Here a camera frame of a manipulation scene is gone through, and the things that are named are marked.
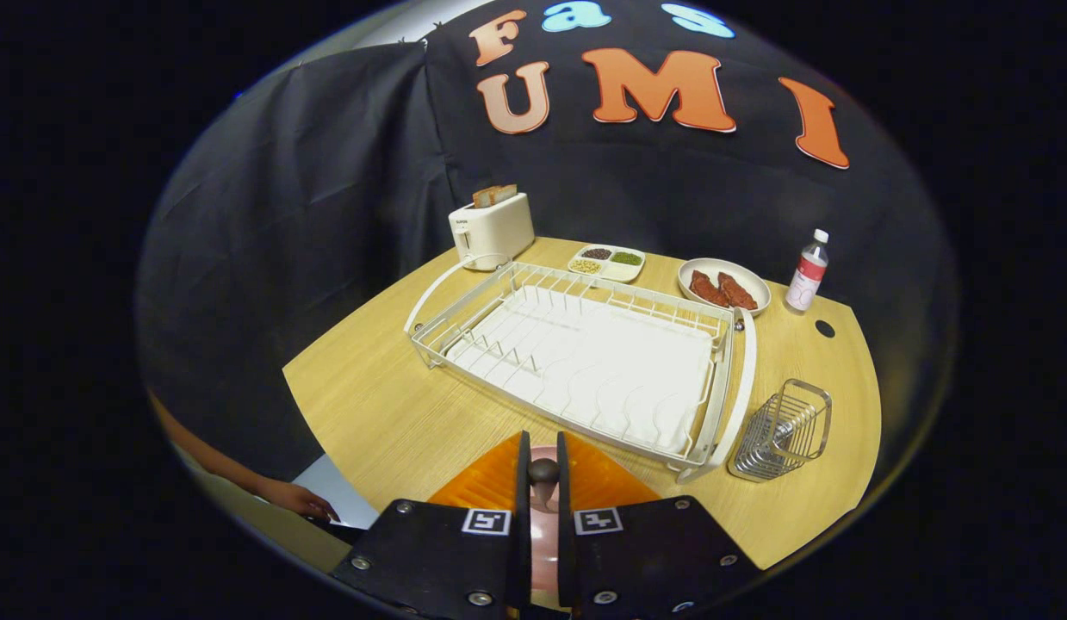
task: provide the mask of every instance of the wooden table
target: wooden table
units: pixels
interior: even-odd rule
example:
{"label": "wooden table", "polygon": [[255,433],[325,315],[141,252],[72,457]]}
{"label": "wooden table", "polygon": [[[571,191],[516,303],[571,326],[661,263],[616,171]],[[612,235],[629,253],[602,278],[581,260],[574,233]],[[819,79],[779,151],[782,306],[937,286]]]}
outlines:
{"label": "wooden table", "polygon": [[[584,244],[538,237],[516,260],[566,270]],[[377,510],[398,497],[430,497],[514,432],[527,430],[534,446],[554,446],[556,432],[563,430],[449,368],[428,369],[418,356],[403,324],[423,291],[456,261],[455,250],[444,252],[365,303],[284,368],[316,439]],[[682,263],[649,254],[632,285],[681,296]],[[455,272],[427,300],[419,320],[434,317],[485,277],[484,272]],[[786,378],[825,388],[832,396],[832,427],[819,459],[764,483],[736,478],[721,466],[680,486],[663,462],[591,440],[663,497],[697,497],[759,569],[796,552],[859,504],[881,435],[874,362],[851,308],[817,297],[798,317],[782,305],[786,287],[766,285],[773,300],[757,317],[758,366],[747,415]],[[817,320],[831,324],[835,335],[822,335]],[[734,359],[726,411],[742,365]]]}

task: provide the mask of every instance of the spice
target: spice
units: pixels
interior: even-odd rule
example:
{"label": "spice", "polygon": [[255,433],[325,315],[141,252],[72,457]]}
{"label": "spice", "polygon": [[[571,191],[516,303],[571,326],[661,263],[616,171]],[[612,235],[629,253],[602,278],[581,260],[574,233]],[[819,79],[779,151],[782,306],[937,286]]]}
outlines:
{"label": "spice", "polygon": [[573,271],[580,272],[580,274],[596,274],[601,271],[601,265],[593,260],[573,260],[571,267]]}
{"label": "spice", "polygon": [[628,252],[617,252],[612,258],[612,263],[621,263],[624,265],[639,265],[643,263],[643,259],[639,258],[636,254],[628,254]]}
{"label": "spice", "polygon": [[614,254],[611,251],[605,250],[605,248],[595,248],[595,250],[588,250],[583,253],[586,258],[596,258],[599,260],[605,260],[609,258],[609,255]]}

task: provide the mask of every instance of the wire dish rack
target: wire dish rack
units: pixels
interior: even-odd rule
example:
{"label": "wire dish rack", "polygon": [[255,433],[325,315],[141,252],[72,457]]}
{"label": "wire dish rack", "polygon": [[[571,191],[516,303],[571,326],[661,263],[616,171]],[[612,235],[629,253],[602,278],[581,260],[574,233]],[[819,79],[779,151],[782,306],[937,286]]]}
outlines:
{"label": "wire dish rack", "polygon": [[831,426],[832,396],[796,378],[786,380],[751,416],[729,471],[754,482],[789,474],[824,454]]}
{"label": "wire dish rack", "polygon": [[[744,419],[757,337],[749,313],[592,275],[510,261],[434,318],[405,325],[429,368],[445,365],[559,424],[663,460],[679,482],[720,466]],[[730,366],[744,370],[721,438]]]}

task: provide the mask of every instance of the orange letter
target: orange letter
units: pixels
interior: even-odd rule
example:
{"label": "orange letter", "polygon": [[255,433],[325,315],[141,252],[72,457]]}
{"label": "orange letter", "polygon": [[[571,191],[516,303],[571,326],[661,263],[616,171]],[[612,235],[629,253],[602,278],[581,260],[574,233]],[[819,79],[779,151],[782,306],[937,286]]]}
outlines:
{"label": "orange letter", "polygon": [[797,138],[797,147],[801,153],[840,170],[850,168],[850,160],[840,149],[840,134],[835,131],[835,121],[832,121],[832,110],[835,109],[832,99],[790,78],[778,78],[778,82],[789,88],[793,98],[797,99],[797,108],[801,110],[801,136]]}
{"label": "orange letter", "polygon": [[483,106],[487,107],[487,118],[495,129],[503,133],[526,133],[541,127],[548,118],[548,91],[544,86],[544,71],[548,63],[529,63],[520,67],[514,74],[525,80],[525,91],[529,94],[528,113],[517,116],[511,113],[507,102],[507,91],[503,88],[510,78],[506,75],[495,75],[479,82],[476,90],[483,94]]}
{"label": "orange letter", "polygon": [[636,110],[624,102],[624,92],[640,104],[648,118],[659,121],[679,93],[679,110],[671,114],[679,125],[734,131],[736,122],[726,113],[717,67],[721,61],[697,51],[671,51],[658,74],[652,74],[631,52],[618,48],[590,50],[583,59],[595,66],[601,89],[601,107],[595,118],[603,123],[631,123]]}
{"label": "orange letter", "polygon": [[505,16],[490,20],[467,34],[476,41],[476,46],[479,48],[479,60],[476,60],[476,66],[483,66],[513,50],[514,47],[510,43],[503,43],[503,38],[511,41],[517,38],[515,20],[524,18],[525,11],[510,11]]}

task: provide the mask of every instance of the screw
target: screw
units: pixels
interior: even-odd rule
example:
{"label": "screw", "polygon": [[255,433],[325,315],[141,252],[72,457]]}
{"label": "screw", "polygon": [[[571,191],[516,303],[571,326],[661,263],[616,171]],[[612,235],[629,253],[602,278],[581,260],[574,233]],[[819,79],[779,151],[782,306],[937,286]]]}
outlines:
{"label": "screw", "polygon": [[487,592],[473,592],[467,595],[467,603],[474,604],[476,607],[487,607],[494,603],[494,599]]}

